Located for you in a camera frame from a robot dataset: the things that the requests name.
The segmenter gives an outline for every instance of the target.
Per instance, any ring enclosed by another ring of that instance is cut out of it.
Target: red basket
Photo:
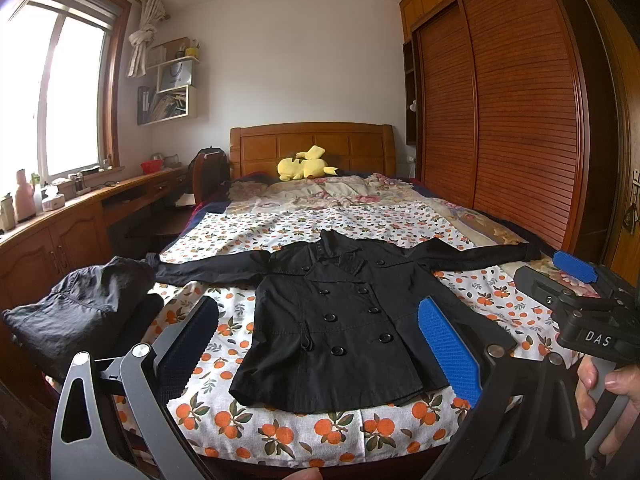
[[[155,173],[156,171],[160,171],[163,163],[164,160],[156,158],[154,160],[147,160],[146,162],[143,162],[140,164],[140,168],[142,168],[144,174]]]

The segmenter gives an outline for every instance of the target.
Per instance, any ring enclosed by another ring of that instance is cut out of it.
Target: curtain
[[[140,16],[140,30],[129,36],[129,43],[133,47],[129,73],[127,77],[140,77],[146,74],[146,48],[156,38],[156,26],[166,15],[164,5],[160,0],[146,0],[142,4]]]

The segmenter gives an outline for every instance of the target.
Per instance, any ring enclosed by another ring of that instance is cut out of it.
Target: drawer handle
[[[51,256],[51,263],[53,263],[54,268],[56,269],[56,274],[60,274],[60,267],[58,266],[58,261],[56,260],[56,253],[53,251],[49,251]]]
[[[69,266],[69,262],[66,259],[65,250],[62,248],[62,245],[58,246],[58,250],[60,251],[60,256],[62,257],[62,267],[66,269]]]

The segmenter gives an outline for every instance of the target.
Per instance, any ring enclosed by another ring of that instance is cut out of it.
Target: metal bolt
[[[149,353],[149,349],[149,345],[140,343],[139,345],[135,345],[131,349],[131,353],[134,355],[134,357],[144,357]]]
[[[80,352],[74,355],[72,363],[75,365],[83,365],[89,360],[89,352]]]
[[[491,357],[495,357],[496,359],[504,357],[504,348],[502,348],[500,345],[489,345],[486,349],[486,352]]]
[[[548,357],[549,361],[553,365],[560,366],[564,364],[564,359],[562,359],[562,356],[560,354],[557,354],[556,352],[550,352],[548,354]]]

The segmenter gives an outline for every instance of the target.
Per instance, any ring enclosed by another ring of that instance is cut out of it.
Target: sliding wardrobe door
[[[478,90],[474,208],[560,248],[574,221],[581,125],[575,61],[558,3],[462,1]]]
[[[458,3],[416,33],[422,85],[421,179],[436,195],[473,203],[474,88],[472,56]]]

